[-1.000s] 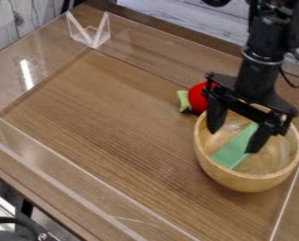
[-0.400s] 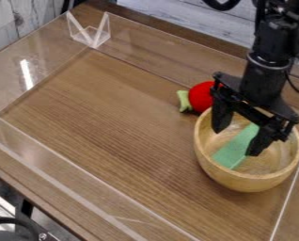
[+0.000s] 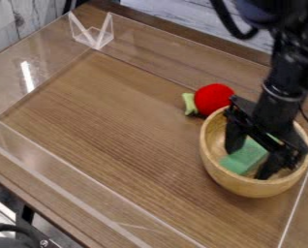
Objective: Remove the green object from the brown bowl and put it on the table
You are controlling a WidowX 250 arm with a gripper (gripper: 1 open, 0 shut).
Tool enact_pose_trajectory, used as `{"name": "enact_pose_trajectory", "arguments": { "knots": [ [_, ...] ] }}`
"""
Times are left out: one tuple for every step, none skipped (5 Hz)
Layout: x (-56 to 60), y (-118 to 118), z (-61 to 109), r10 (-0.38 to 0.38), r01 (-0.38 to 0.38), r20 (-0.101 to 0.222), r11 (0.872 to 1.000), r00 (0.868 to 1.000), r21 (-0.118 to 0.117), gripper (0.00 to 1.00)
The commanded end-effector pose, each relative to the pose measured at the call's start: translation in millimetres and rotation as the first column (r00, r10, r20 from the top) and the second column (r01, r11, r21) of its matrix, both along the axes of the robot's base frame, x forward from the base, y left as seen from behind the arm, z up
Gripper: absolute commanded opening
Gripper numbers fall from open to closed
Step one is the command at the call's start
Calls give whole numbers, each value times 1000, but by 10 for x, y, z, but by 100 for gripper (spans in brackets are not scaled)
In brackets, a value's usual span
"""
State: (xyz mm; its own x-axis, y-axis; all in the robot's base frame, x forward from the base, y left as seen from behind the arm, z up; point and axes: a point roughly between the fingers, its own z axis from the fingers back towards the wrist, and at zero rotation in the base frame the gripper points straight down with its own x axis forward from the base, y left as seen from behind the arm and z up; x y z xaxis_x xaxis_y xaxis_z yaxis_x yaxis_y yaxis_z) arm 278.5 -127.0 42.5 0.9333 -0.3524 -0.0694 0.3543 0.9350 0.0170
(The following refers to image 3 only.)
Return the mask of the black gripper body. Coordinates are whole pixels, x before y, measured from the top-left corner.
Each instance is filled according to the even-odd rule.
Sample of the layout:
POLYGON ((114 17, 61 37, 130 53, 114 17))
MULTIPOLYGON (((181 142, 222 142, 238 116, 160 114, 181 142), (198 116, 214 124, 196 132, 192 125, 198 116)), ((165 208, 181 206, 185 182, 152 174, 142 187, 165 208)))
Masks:
POLYGON ((257 103, 233 95, 230 104, 224 110, 226 123, 236 121, 246 133, 246 137, 268 150, 269 154, 274 152, 285 153, 293 160, 296 169, 301 159, 308 154, 308 144, 305 138, 296 131, 293 124, 297 106, 293 102, 284 102, 272 97, 261 96, 257 103))

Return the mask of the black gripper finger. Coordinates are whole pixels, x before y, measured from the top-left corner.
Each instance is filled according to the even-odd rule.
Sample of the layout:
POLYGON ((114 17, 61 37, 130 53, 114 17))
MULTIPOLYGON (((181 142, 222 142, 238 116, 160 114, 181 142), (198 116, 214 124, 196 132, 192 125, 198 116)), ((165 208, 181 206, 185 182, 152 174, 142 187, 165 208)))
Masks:
POLYGON ((246 133, 241 125, 236 121, 229 120, 225 128, 225 150, 229 154, 242 148, 245 137, 246 133))
POLYGON ((285 153, 270 153, 265 163, 256 172, 254 179, 266 180, 281 169, 289 168, 292 166, 293 160, 285 153))

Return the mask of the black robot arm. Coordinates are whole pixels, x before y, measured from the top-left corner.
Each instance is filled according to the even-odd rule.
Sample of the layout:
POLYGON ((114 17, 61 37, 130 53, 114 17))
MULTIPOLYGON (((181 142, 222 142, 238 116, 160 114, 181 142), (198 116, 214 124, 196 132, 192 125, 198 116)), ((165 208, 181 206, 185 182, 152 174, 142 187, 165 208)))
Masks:
POLYGON ((282 169, 293 171, 308 155, 293 124, 308 97, 308 0, 236 0, 236 9, 250 29, 244 33, 222 10, 220 18, 232 35, 246 40, 265 29, 273 49, 258 100, 233 96, 225 109, 225 150, 236 152, 253 138, 269 153, 254 175, 266 180, 282 169))

